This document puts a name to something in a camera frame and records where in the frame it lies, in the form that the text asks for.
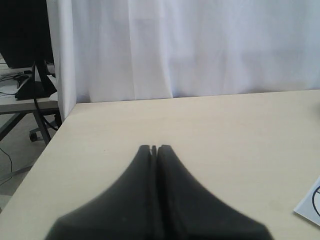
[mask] paper sheet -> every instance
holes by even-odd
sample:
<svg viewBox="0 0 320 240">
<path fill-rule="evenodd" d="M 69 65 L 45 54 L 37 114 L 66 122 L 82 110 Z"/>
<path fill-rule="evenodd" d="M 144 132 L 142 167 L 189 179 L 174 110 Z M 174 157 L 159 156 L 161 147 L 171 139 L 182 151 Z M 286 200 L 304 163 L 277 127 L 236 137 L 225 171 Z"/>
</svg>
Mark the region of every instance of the paper sheet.
<svg viewBox="0 0 320 240">
<path fill-rule="evenodd" d="M 320 177 L 294 211 L 320 226 Z"/>
</svg>

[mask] white curtain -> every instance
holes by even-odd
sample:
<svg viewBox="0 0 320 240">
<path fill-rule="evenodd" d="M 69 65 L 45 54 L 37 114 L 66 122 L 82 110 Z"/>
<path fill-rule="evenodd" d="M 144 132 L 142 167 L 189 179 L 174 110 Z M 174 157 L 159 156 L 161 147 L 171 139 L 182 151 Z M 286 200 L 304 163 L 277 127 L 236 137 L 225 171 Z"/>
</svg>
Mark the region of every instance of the white curtain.
<svg viewBox="0 0 320 240">
<path fill-rule="evenodd" d="M 59 103 L 320 88 L 319 0 L 47 0 Z"/>
</svg>

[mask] chair wheel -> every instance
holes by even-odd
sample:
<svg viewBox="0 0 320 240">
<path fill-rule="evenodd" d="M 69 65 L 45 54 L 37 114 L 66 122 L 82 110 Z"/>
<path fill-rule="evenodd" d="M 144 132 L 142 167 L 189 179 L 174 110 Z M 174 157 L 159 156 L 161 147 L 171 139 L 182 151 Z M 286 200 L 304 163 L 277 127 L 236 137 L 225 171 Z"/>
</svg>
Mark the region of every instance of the chair wheel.
<svg viewBox="0 0 320 240">
<path fill-rule="evenodd" d="M 38 136 L 37 136 L 37 133 L 30 133 L 29 134 L 29 138 L 30 138 L 30 141 L 31 142 L 35 142 L 35 141 L 37 141 L 38 140 Z"/>
</svg>

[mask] desk leg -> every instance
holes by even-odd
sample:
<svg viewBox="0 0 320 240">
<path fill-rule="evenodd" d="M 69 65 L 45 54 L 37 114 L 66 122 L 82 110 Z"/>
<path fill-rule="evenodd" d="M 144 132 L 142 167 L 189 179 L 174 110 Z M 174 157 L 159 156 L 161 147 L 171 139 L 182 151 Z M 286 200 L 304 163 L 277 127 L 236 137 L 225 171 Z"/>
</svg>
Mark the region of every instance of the desk leg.
<svg viewBox="0 0 320 240">
<path fill-rule="evenodd" d="M 26 113 L 14 114 L 6 123 L 0 127 L 0 141 L 24 118 Z"/>
<path fill-rule="evenodd" d="M 44 123 L 44 121 L 41 119 L 41 116 L 39 115 L 39 113 L 37 111 L 33 111 L 32 113 L 33 113 L 33 116 L 36 120 L 36 123 L 38 124 L 38 127 L 40 129 L 44 143 L 45 143 L 45 145 L 48 145 L 48 143 L 51 140 L 51 136 L 48 132 L 47 126 Z"/>
</svg>

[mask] black monitor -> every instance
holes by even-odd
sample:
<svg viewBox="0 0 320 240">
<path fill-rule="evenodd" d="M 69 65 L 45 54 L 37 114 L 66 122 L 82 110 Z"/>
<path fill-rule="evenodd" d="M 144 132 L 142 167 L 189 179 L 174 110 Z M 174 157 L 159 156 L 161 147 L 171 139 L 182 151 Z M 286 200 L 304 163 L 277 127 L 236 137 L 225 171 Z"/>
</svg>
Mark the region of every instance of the black monitor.
<svg viewBox="0 0 320 240">
<path fill-rule="evenodd" d="M 0 53 L 10 68 L 53 63 L 46 0 L 0 1 Z"/>
</svg>

